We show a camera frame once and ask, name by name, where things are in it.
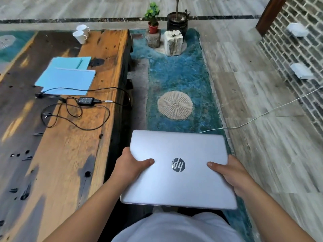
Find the black laptop power adapter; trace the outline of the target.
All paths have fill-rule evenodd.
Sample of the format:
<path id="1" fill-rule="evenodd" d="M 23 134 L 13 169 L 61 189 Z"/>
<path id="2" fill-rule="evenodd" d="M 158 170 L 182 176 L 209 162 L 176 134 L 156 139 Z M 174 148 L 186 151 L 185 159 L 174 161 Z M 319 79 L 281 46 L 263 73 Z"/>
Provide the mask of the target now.
<path id="1" fill-rule="evenodd" d="M 55 103 L 55 104 L 46 106 L 40 113 L 40 120 L 41 120 L 42 124 L 46 128 L 53 128 L 56 125 L 58 119 L 61 118 L 61 119 L 64 119 L 64 120 L 68 121 L 69 123 L 71 123 L 73 126 L 75 126 L 76 128 L 78 128 L 80 130 L 94 131 L 94 130 L 97 130 L 97 129 L 103 127 L 107 123 L 107 121 L 108 121 L 108 119 L 110 118 L 110 115 L 111 115 L 110 109 L 107 106 L 104 106 L 102 104 L 104 104 L 104 103 L 112 103 L 112 104 L 116 104 L 116 105 L 119 105 L 119 106 L 122 106 L 122 107 L 130 107 L 130 106 L 132 106 L 131 105 L 132 99 L 131 99 L 130 94 L 125 89 L 122 89 L 122 88 L 119 88 L 119 87 L 107 87 L 107 88 L 92 89 L 92 90 L 81 90 L 81 89 L 75 89 L 75 88 L 57 87 L 57 88 L 51 88 L 51 89 L 42 91 L 40 93 L 36 93 L 35 97 L 37 99 L 45 98 L 46 97 L 45 93 L 47 93 L 49 91 L 52 91 L 52 90 L 55 90 L 55 89 L 68 89 L 68 90 L 75 90 L 75 91 L 80 91 L 80 92 L 96 92 L 96 91 L 101 91 L 101 90 L 117 89 L 117 90 L 122 91 L 126 95 L 126 97 L 128 99 L 128 102 L 126 102 L 126 103 L 118 103 L 118 102 L 113 101 L 113 100 L 99 100 L 99 99 L 94 98 L 94 97 L 85 97 L 85 96 L 81 96 L 79 98 L 76 98 L 76 97 L 73 97 L 73 96 L 67 96 L 66 98 L 64 98 L 62 96 L 50 95 L 48 97 L 57 98 L 58 102 Z M 58 110 L 57 110 L 56 114 L 53 114 L 51 112 L 46 112 L 46 109 L 48 109 L 50 107 L 53 107 L 53 106 L 57 106 L 57 105 L 59 107 L 58 107 Z M 70 116 L 72 116 L 73 118 L 80 118 L 80 117 L 83 116 L 83 110 L 84 109 L 92 109 L 92 108 L 95 108 L 95 107 L 103 107 L 103 108 L 105 108 L 107 110 L 108 116 L 105 118 L 105 120 L 103 121 L 103 123 L 101 125 L 99 125 L 99 126 L 97 126 L 95 128 L 86 129 L 86 128 L 78 126 L 72 120 L 70 120 L 70 119 L 68 119 L 66 117 L 60 116 L 59 113 L 60 113 L 60 110 L 62 108 L 62 105 L 66 106 L 67 113 Z M 70 111 L 69 111 L 69 108 L 68 108 L 69 106 L 79 109 L 80 114 L 78 114 L 78 115 L 71 114 Z"/>

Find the white stone block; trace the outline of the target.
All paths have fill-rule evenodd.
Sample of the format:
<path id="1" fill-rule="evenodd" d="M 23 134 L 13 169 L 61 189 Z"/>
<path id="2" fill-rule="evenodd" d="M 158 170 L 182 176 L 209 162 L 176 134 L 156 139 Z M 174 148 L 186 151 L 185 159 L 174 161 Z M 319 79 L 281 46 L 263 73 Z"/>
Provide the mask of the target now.
<path id="1" fill-rule="evenodd" d="M 165 31 L 164 33 L 164 49 L 166 56 L 179 56 L 184 38 L 181 31 Z"/>

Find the light blue notebook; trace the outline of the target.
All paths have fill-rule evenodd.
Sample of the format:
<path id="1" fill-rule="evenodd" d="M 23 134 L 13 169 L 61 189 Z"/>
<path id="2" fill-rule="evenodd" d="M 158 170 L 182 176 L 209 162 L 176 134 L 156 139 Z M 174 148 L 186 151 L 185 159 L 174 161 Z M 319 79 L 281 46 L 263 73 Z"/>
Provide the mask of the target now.
<path id="1" fill-rule="evenodd" d="M 50 67 L 35 82 L 45 94 L 85 96 L 96 75 L 95 70 Z"/>

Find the silver laptop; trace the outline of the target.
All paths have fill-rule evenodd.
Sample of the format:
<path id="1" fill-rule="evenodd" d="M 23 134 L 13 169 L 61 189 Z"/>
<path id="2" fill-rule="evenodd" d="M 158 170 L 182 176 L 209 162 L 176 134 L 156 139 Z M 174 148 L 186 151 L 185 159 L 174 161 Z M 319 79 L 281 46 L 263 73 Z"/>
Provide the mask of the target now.
<path id="1" fill-rule="evenodd" d="M 130 152 L 154 159 L 120 196 L 126 204 L 236 210 L 236 195 L 207 162 L 226 165 L 225 138 L 217 134 L 134 130 Z"/>

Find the person's left hand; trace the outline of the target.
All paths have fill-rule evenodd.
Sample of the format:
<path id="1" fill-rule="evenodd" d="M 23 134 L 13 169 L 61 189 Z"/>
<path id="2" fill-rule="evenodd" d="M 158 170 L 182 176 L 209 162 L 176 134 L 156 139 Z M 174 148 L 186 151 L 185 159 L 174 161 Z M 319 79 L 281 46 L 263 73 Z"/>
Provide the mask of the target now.
<path id="1" fill-rule="evenodd" d="M 122 155 L 116 160 L 111 179 L 118 182 L 123 189 L 133 183 L 143 171 L 135 171 L 135 158 L 131 154 L 130 147 L 125 147 Z"/>

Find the grey stone stump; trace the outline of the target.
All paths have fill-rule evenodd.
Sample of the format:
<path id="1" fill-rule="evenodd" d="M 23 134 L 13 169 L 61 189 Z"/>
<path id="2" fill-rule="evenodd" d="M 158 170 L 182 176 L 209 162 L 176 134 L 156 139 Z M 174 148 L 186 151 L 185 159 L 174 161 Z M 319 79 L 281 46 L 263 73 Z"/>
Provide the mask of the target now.
<path id="1" fill-rule="evenodd" d="M 146 29 L 144 38 L 147 41 L 147 45 L 150 48 L 159 48 L 160 47 L 160 39 L 161 39 L 161 30 L 158 28 L 157 33 L 151 34 L 149 29 Z"/>

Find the white shirt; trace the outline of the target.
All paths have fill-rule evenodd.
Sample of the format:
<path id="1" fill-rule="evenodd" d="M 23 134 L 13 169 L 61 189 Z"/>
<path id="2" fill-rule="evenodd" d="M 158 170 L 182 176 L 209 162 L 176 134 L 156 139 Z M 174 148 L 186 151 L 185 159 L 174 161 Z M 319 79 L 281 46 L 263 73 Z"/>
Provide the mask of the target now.
<path id="1" fill-rule="evenodd" d="M 161 208 L 125 227 L 111 242 L 245 242 L 221 211 Z"/>

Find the wooden slab table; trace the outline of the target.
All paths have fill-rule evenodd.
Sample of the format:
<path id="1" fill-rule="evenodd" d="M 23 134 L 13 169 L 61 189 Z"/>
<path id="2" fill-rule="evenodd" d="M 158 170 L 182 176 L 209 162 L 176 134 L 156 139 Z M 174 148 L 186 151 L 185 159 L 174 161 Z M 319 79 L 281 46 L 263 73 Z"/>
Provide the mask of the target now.
<path id="1" fill-rule="evenodd" d="M 105 103 L 73 118 L 36 80 L 54 57 L 91 57 L 87 96 L 126 102 L 129 30 L 39 31 L 0 75 L 0 242 L 42 242 L 101 187 L 118 155 L 123 107 Z"/>

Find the small green potted plant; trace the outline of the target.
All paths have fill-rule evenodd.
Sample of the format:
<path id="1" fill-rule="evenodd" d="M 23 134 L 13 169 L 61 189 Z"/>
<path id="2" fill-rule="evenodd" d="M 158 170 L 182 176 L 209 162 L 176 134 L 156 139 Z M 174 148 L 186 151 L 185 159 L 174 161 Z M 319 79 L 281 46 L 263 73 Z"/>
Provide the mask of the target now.
<path id="1" fill-rule="evenodd" d="M 149 33 L 156 34 L 158 32 L 158 20 L 157 17 L 160 13 L 160 9 L 155 2 L 150 3 L 150 7 L 147 9 L 145 13 L 145 20 L 148 21 Z"/>

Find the black potted plant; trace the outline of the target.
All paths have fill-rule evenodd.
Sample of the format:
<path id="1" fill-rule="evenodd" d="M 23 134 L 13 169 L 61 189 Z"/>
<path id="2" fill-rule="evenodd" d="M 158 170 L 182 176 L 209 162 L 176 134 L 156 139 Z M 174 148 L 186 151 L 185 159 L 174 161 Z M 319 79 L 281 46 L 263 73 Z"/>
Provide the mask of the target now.
<path id="1" fill-rule="evenodd" d="M 167 15 L 167 31 L 180 31 L 183 38 L 188 30 L 188 20 L 191 12 L 185 9 L 184 12 L 179 12 L 179 2 L 176 0 L 176 11 Z"/>

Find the white mug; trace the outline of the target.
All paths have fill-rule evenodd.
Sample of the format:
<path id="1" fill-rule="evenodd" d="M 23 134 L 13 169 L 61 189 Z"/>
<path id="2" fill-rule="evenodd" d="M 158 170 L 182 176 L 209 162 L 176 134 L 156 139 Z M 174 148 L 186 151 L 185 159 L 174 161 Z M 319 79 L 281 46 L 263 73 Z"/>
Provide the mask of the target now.
<path id="1" fill-rule="evenodd" d="M 80 24 L 76 27 L 77 31 L 82 31 L 87 37 L 89 37 L 90 28 L 86 24 Z"/>
<path id="2" fill-rule="evenodd" d="M 87 41 L 88 36 L 80 30 L 76 30 L 72 33 L 72 35 L 78 40 L 80 44 L 85 44 Z"/>

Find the person's right hand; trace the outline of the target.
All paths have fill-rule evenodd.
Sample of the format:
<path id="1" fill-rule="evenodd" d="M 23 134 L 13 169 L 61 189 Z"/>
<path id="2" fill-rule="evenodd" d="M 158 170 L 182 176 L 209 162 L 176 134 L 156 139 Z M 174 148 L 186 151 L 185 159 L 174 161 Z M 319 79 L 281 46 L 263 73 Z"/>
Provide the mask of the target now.
<path id="1" fill-rule="evenodd" d="M 233 187 L 239 197 L 243 197 L 247 188 L 254 183 L 243 164 L 232 154 L 228 155 L 228 174 L 224 179 Z"/>

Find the person's left forearm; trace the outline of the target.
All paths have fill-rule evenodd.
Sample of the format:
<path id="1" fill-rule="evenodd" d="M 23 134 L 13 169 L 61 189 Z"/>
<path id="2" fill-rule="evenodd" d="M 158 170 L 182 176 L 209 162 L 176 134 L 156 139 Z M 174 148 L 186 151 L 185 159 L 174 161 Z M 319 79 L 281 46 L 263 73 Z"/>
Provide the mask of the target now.
<path id="1" fill-rule="evenodd" d="M 91 197 L 43 242 L 97 242 L 122 192 L 131 183 L 112 174 Z"/>

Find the white wall lamp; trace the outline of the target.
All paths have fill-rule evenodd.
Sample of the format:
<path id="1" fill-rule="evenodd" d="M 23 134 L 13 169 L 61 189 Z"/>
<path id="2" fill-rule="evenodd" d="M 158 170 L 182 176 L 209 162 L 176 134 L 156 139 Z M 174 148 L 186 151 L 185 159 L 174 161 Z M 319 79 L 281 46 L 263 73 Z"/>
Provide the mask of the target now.
<path id="1" fill-rule="evenodd" d="M 290 69 L 294 72 L 297 78 L 300 80 L 312 80 L 314 75 L 312 71 L 302 63 L 293 63 L 290 65 Z"/>
<path id="2" fill-rule="evenodd" d="M 297 38 L 304 38 L 309 34 L 309 30 L 301 23 L 289 23 L 286 30 Z"/>

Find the person's right forearm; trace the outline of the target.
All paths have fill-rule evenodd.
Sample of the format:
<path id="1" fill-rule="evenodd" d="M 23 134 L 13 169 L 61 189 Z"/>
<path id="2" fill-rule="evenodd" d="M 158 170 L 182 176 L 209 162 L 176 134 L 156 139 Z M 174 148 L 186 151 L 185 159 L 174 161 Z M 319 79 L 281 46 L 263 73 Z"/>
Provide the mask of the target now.
<path id="1" fill-rule="evenodd" d="M 264 242 L 315 242 L 257 183 L 240 195 Z"/>

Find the round carved stone disc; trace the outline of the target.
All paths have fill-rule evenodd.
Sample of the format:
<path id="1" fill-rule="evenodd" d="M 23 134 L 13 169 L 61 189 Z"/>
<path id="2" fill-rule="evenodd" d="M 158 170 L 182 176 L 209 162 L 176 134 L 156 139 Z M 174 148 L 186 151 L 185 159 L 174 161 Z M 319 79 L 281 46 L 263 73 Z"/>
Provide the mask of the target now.
<path id="1" fill-rule="evenodd" d="M 191 98 L 179 91 L 171 91 L 163 94 L 157 102 L 159 112 L 172 120 L 185 120 L 193 112 Z"/>

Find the light blue paper folder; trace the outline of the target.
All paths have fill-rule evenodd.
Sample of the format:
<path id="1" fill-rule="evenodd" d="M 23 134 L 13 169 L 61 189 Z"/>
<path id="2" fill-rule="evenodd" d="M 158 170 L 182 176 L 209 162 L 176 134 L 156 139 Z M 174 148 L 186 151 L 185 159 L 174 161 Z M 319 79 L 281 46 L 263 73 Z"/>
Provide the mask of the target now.
<path id="1" fill-rule="evenodd" d="M 91 57 L 55 57 L 49 63 L 48 68 L 76 69 L 81 58 L 83 58 L 83 63 L 80 70 L 86 70 Z"/>

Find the brown wooden post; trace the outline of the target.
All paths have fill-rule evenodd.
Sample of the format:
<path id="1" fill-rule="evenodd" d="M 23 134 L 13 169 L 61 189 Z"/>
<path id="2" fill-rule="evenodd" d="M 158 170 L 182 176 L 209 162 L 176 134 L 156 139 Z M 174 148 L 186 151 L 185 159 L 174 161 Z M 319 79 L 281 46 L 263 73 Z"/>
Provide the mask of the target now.
<path id="1" fill-rule="evenodd" d="M 256 24 L 256 30 L 264 37 L 266 32 L 269 30 L 271 24 L 281 11 L 286 0 L 269 0 L 267 6 L 264 9 L 264 12 L 260 16 L 258 23 Z"/>

